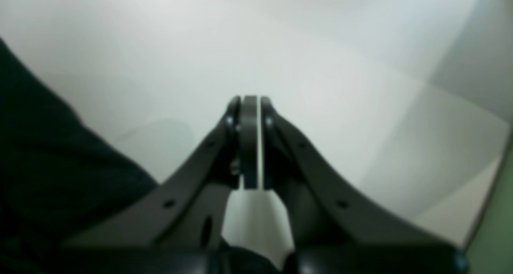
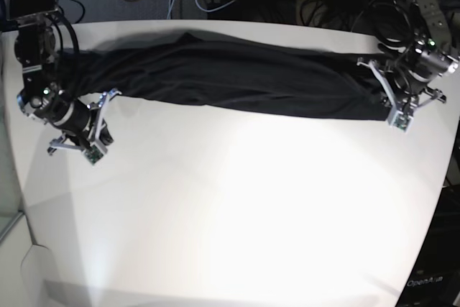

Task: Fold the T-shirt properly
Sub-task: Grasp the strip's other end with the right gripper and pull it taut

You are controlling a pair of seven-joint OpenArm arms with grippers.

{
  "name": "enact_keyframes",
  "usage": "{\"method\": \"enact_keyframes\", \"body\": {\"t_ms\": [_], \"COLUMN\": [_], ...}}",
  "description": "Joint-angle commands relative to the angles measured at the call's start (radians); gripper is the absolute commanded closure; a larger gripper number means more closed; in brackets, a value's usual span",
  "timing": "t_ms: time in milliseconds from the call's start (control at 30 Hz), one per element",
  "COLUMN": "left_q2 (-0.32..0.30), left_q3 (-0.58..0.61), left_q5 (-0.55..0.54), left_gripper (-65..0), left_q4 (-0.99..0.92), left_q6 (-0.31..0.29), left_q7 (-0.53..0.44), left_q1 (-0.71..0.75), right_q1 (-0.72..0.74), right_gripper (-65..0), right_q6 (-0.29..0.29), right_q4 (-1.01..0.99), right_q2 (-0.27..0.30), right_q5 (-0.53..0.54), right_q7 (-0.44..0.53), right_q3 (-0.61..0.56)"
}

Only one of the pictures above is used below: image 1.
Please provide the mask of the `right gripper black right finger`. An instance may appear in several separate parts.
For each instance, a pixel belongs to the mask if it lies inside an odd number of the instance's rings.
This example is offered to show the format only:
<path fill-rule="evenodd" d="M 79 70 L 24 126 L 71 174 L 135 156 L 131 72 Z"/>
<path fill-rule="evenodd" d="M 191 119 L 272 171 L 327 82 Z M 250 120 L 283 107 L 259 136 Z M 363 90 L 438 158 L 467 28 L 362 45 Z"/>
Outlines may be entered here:
<path fill-rule="evenodd" d="M 464 253 L 343 179 L 261 98 L 263 187 L 287 210 L 295 249 L 284 274 L 467 274 Z"/>

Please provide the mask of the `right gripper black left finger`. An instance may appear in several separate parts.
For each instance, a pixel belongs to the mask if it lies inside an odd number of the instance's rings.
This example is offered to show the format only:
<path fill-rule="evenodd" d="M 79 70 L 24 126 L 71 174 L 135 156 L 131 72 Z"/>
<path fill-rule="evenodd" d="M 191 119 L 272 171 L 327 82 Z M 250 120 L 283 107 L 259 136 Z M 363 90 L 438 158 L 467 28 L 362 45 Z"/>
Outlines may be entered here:
<path fill-rule="evenodd" d="M 229 274 L 233 190 L 258 188 L 258 98 L 233 98 L 198 148 L 134 205 L 62 243 L 55 274 Z"/>

